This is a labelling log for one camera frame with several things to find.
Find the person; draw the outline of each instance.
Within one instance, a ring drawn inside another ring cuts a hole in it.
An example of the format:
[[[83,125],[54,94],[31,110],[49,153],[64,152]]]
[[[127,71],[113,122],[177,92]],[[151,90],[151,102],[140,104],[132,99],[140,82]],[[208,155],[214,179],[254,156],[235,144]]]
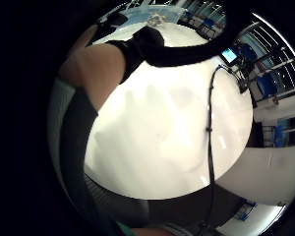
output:
[[[127,42],[108,41],[91,45],[98,30],[97,25],[89,27],[74,43],[67,59],[61,65],[58,80],[77,89],[83,88],[93,108],[98,112],[105,100],[116,87],[122,84],[143,62],[138,52],[134,51],[132,39]],[[155,43],[164,43],[156,29],[143,28],[139,33]],[[136,236],[173,236],[168,230],[157,227],[132,228],[130,234]]]

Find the white table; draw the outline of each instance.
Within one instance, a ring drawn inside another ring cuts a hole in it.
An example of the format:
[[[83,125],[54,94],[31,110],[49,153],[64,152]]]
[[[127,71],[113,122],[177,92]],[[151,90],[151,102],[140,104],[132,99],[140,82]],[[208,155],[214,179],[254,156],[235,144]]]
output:
[[[143,24],[118,29],[108,39],[128,39]],[[189,28],[166,23],[158,30],[167,46],[206,43]],[[160,200],[208,185],[207,95],[218,57],[176,68],[144,62],[108,97],[88,138],[85,172],[117,194]],[[216,73],[212,94],[212,153],[215,178],[243,151],[251,132],[252,101],[236,79]]]

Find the chair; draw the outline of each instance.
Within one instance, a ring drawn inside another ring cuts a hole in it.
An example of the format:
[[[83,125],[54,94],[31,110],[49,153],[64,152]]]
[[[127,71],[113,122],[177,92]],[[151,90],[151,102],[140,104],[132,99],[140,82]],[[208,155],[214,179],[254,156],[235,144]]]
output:
[[[206,18],[197,30],[197,33],[203,38],[210,40],[215,37],[215,30],[212,28],[214,26],[214,21]]]
[[[277,94],[277,87],[269,74],[257,77],[257,85],[263,95],[263,99]]]

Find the black strap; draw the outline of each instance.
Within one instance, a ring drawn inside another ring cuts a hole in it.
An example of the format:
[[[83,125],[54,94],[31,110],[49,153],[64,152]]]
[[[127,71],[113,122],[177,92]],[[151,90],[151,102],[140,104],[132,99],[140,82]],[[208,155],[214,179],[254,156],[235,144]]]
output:
[[[239,32],[250,23],[248,2],[227,0],[226,27],[221,35],[206,44],[187,47],[164,47],[143,41],[140,44],[142,57],[156,67],[176,67],[195,64],[220,54],[236,39]]]
[[[84,179],[85,151],[96,116],[97,112],[86,93],[78,88],[63,119],[60,139],[61,173],[77,211],[94,226],[99,235],[123,235],[117,224],[95,205]]]
[[[131,227],[143,227],[148,223],[147,201],[117,195],[85,174],[89,133],[96,117],[86,92],[77,88],[64,116],[60,137],[60,168],[67,192],[78,212],[91,225],[109,228],[108,233],[102,229],[104,235],[114,235],[115,222],[111,219]]]

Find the white surface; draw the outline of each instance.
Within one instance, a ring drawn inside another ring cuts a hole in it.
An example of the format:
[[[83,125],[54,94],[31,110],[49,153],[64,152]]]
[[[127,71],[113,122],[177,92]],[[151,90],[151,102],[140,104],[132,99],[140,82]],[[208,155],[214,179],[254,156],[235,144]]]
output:
[[[231,218],[216,229],[227,236],[257,236],[276,219],[281,209],[281,206],[257,205],[245,221]]]
[[[143,24],[118,29],[99,42],[127,39]],[[164,24],[167,46],[206,43],[192,29]],[[117,194],[168,199],[208,184],[207,95],[214,57],[195,65],[155,68],[144,62],[108,97],[88,138],[86,174]],[[216,73],[212,95],[215,178],[237,160],[249,138],[253,109],[249,92]]]
[[[256,122],[271,121],[277,119],[289,119],[295,117],[295,95],[283,98],[274,105],[272,98],[258,102],[254,109]]]
[[[245,148],[217,184],[253,202],[289,204],[295,198],[295,147]]]

